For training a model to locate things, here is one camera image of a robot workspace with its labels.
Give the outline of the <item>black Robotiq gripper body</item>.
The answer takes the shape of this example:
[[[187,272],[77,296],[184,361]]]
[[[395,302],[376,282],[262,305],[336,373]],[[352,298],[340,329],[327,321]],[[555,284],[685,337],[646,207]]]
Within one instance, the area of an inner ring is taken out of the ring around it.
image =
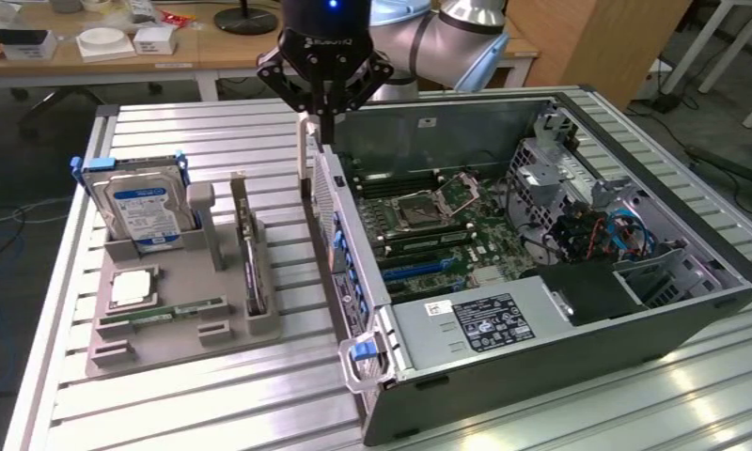
[[[368,1],[283,1],[279,53],[304,80],[279,93],[298,112],[356,109],[375,92]]]

